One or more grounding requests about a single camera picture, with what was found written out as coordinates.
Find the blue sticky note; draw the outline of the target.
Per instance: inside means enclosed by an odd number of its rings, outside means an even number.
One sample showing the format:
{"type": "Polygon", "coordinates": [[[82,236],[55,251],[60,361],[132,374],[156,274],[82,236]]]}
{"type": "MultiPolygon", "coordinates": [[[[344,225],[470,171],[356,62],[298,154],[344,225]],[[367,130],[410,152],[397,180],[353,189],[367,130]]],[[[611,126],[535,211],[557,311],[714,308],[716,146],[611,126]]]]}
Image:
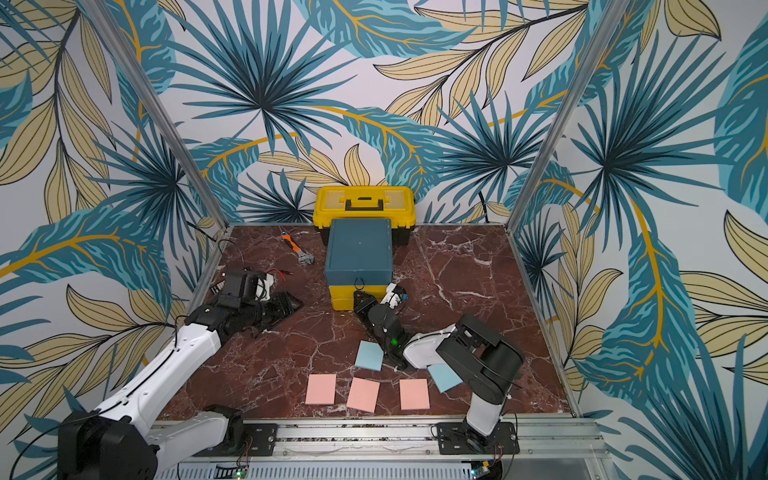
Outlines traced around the blue sticky note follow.
{"type": "Polygon", "coordinates": [[[427,370],[440,393],[447,392],[463,382],[447,364],[433,364],[428,366],[427,370]]]}
{"type": "Polygon", "coordinates": [[[374,342],[361,341],[355,366],[361,369],[379,372],[382,368],[384,352],[381,347],[374,342]]]}

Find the teal yellow drawer cabinet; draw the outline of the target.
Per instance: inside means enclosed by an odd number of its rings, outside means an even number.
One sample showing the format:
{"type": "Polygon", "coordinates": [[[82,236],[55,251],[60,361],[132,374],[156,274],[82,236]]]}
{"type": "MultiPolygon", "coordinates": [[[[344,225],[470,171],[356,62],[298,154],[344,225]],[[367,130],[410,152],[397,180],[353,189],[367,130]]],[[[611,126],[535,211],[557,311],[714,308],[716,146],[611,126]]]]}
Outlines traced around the teal yellow drawer cabinet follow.
{"type": "Polygon", "coordinates": [[[324,273],[334,310],[351,311],[358,290],[380,302],[393,279],[391,222],[384,218],[334,219],[324,273]]]}

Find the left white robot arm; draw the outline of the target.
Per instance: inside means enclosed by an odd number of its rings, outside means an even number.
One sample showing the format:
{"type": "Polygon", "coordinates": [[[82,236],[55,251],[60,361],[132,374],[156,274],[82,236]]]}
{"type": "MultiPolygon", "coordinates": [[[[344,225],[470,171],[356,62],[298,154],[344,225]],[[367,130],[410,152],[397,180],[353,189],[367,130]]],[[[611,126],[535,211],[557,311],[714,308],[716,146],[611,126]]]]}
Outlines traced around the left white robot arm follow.
{"type": "Polygon", "coordinates": [[[73,413],[58,429],[59,479],[152,479],[206,450],[241,455],[249,441],[241,411],[209,406],[169,428],[153,424],[187,380],[235,334],[261,333],[303,306],[274,291],[273,275],[251,270],[225,275],[221,290],[197,307],[172,342],[134,379],[88,413],[73,413]]]}

